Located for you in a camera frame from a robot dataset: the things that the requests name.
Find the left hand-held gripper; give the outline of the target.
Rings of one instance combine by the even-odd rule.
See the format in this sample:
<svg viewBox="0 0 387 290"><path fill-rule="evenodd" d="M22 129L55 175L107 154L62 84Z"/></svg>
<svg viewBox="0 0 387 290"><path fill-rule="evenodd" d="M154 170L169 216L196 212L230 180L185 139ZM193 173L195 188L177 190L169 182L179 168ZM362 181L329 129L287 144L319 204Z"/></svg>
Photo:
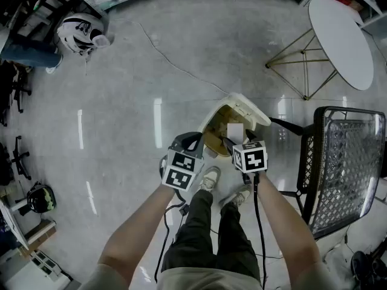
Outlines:
<svg viewBox="0 0 387 290"><path fill-rule="evenodd" d="M204 166L204 137L187 132L175 137L161 159L161 182L176 190L189 190Z"/></svg>

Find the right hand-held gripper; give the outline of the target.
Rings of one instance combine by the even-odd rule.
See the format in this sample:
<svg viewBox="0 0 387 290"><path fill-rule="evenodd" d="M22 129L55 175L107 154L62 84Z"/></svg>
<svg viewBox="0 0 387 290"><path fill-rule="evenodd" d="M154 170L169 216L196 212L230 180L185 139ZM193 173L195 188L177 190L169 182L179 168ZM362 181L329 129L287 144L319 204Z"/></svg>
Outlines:
<svg viewBox="0 0 387 290"><path fill-rule="evenodd" d="M260 172L268 168L268 155L264 141L258 141L254 130L246 129L248 143L236 145L227 137L221 137L228 154L233 158L234 166L242 172L244 184L250 184L249 173Z"/></svg>

